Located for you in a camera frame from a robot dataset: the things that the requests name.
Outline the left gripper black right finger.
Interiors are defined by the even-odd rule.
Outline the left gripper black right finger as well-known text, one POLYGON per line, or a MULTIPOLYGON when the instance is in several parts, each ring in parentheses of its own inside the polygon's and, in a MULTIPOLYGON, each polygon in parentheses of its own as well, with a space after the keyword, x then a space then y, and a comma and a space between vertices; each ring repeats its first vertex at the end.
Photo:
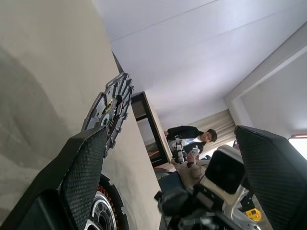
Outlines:
POLYGON ((274 230, 307 228, 307 160, 284 137, 237 126, 249 184, 274 230))

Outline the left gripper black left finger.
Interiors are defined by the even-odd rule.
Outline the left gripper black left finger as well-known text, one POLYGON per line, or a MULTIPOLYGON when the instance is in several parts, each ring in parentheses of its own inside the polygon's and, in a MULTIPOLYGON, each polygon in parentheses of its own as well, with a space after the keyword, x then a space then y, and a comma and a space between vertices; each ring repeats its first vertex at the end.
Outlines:
POLYGON ((71 137, 32 181, 2 230, 83 230, 100 180, 106 128, 71 137))

